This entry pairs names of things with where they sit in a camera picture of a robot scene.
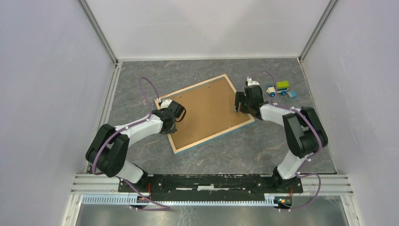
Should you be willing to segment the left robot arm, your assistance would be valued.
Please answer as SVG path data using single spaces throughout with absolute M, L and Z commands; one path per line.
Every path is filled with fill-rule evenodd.
M 137 141 L 154 134 L 172 134 L 176 123 L 183 120 L 187 111 L 174 100 L 160 103 L 160 109 L 139 120 L 120 126 L 102 125 L 89 146 L 85 159 L 91 163 L 93 174 L 118 177 L 137 183 L 145 171 L 126 160 L 128 148 Z

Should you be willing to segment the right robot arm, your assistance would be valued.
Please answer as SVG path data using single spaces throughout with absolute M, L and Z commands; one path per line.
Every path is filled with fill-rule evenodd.
M 259 85 L 250 85 L 235 93 L 234 111 L 270 121 L 284 128 L 288 153 L 273 170 L 275 187 L 286 185 L 298 177 L 305 161 L 328 144 L 327 134 L 312 107 L 294 108 L 266 102 Z

